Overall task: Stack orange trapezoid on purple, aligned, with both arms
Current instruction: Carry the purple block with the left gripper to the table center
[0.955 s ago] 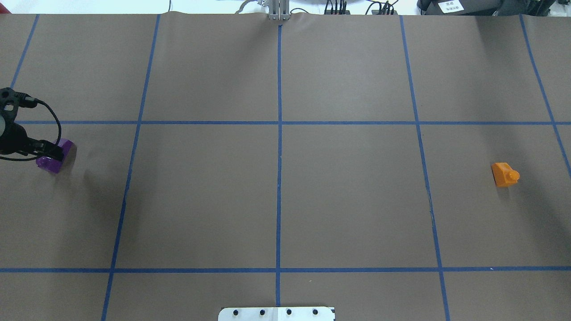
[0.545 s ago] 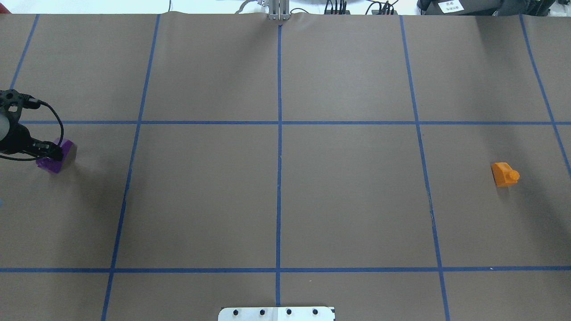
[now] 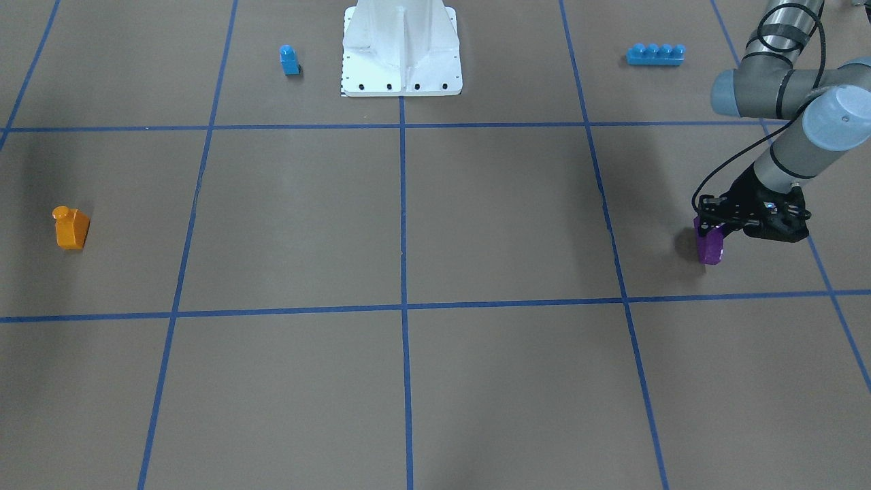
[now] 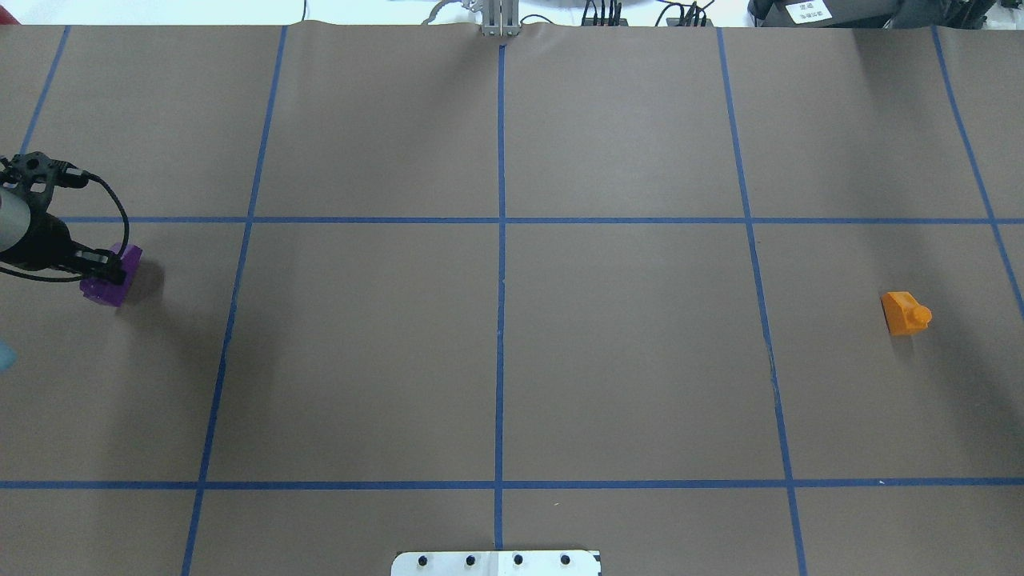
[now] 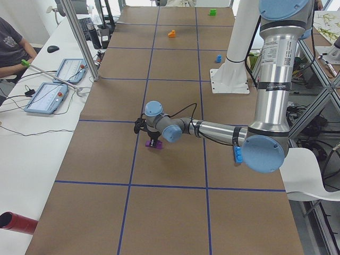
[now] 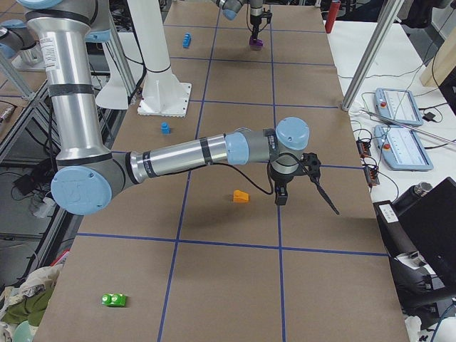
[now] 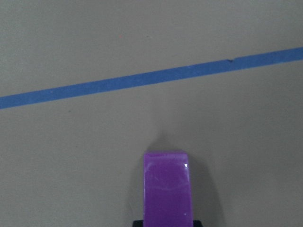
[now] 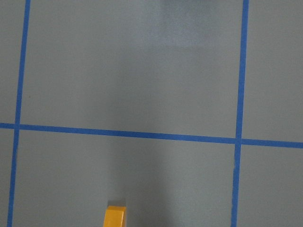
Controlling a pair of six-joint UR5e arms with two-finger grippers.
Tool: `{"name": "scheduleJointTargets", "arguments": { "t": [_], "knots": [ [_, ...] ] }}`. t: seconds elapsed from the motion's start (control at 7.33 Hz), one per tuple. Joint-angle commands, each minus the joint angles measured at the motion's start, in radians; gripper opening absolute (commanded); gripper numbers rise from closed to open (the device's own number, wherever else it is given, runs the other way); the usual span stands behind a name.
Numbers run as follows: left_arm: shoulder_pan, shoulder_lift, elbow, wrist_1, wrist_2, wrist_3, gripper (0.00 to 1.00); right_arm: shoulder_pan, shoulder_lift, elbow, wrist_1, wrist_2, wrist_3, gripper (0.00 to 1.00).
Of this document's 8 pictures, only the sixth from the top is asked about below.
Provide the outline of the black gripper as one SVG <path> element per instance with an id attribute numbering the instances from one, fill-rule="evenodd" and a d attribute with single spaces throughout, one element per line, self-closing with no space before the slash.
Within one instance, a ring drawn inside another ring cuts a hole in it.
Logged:
<path id="1" fill-rule="evenodd" d="M 258 34 L 266 27 L 266 25 L 271 23 L 272 13 L 262 13 L 259 16 L 253 14 L 249 15 L 249 22 L 252 25 L 251 37 L 257 37 Z M 266 19 L 266 24 L 260 28 L 262 20 Z"/>
<path id="2" fill-rule="evenodd" d="M 300 158 L 290 152 L 270 152 L 269 174 L 274 181 L 275 204 L 285 205 L 288 199 L 286 186 L 294 177 L 308 176 L 318 190 L 320 186 L 321 162 L 316 153 L 304 152 Z"/>

